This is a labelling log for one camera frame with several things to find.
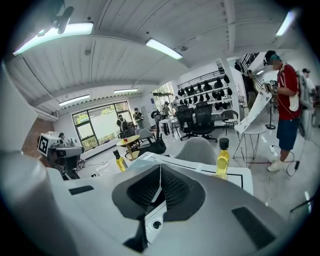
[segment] stand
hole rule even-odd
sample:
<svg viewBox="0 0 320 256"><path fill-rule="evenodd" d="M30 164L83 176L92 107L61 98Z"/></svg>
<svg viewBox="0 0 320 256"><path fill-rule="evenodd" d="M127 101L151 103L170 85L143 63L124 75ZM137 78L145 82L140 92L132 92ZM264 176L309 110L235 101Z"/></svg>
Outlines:
<svg viewBox="0 0 320 256"><path fill-rule="evenodd" d="M276 127L271 124L271 120L272 120L272 105L270 106L270 123L266 124L265 127L269 130L274 130L276 129Z"/></svg>

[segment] blue shorts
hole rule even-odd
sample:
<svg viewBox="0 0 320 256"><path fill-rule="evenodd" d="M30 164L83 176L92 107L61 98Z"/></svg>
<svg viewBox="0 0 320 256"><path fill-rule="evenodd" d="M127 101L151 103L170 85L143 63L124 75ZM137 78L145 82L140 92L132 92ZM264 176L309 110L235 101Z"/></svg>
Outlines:
<svg viewBox="0 0 320 256"><path fill-rule="evenodd" d="M290 151L294 148L299 121L299 118L292 120L279 119L276 137L279 139L280 149Z"/></svg>

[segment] black bottle cap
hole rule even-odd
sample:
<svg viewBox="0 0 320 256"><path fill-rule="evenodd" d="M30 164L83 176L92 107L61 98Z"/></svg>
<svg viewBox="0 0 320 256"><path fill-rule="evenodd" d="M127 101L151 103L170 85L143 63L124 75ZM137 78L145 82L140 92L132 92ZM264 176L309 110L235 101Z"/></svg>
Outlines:
<svg viewBox="0 0 320 256"><path fill-rule="evenodd" d="M115 155L116 159L120 158L120 154L119 154L119 151L117 149L113 151L113 154Z"/></svg>
<svg viewBox="0 0 320 256"><path fill-rule="evenodd" d="M221 138L219 140L219 146L221 150L227 150L229 148L229 139L228 138Z"/></svg>

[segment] white table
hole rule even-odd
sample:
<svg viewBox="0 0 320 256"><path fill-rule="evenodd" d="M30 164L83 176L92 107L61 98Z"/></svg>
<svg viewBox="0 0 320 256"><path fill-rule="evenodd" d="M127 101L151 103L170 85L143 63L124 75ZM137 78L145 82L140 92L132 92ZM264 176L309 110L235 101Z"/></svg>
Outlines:
<svg viewBox="0 0 320 256"><path fill-rule="evenodd" d="M208 176L214 176L217 171L216 165L209 165L199 162L190 162L150 152L144 153L137 159L170 164L176 167L186 168ZM138 166L135 164L134 161L126 171L130 171L130 169L135 169L136 167ZM228 167L226 174L227 180L229 182L239 186L240 188L247 191L249 194L254 195L254 187L250 169L241 167Z"/></svg>
<svg viewBox="0 0 320 256"><path fill-rule="evenodd" d="M252 145L252 152L253 152L253 156L250 156L249 158L252 158L253 160L256 158L257 155L257 151L258 151L258 145L259 145L259 138L260 138L260 134L263 134L267 131L267 128L265 125L263 124L250 124L249 127L247 129L244 130L244 132L241 135L238 147L236 148L234 155L233 155L233 159L235 158L243 158L243 156L236 156L236 153L238 151L238 148L244 138L244 144L245 144L245 166L248 166L248 153L247 153L247 141L246 141L246 135L250 136L250 140L251 140L251 145ZM256 139L256 143L255 143L255 147L254 144L252 142L252 135L257 135L257 139Z"/></svg>
<svg viewBox="0 0 320 256"><path fill-rule="evenodd" d="M172 123L176 122L178 119L176 117L170 117L170 118L166 118L166 119L163 119L163 120L160 120L159 121L159 124L163 124L163 125L168 125L168 129L170 132L170 137L171 139L173 140L174 139L174 134L173 134L173 131L172 131Z"/></svg>

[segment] red shirt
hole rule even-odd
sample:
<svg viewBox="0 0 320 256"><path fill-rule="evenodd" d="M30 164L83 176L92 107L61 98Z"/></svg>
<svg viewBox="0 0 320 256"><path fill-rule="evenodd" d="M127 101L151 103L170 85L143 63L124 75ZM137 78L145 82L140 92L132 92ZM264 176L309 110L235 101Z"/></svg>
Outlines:
<svg viewBox="0 0 320 256"><path fill-rule="evenodd" d="M277 75L277 83L278 87L287 87L293 92L298 92L300 94L300 87L298 83L298 77L295 69L289 65L281 64L280 70ZM291 111L289 96L278 93L278 108L279 108L279 119L281 120L291 120L298 118L300 116L301 111L301 103L299 102L299 108L297 111Z"/></svg>

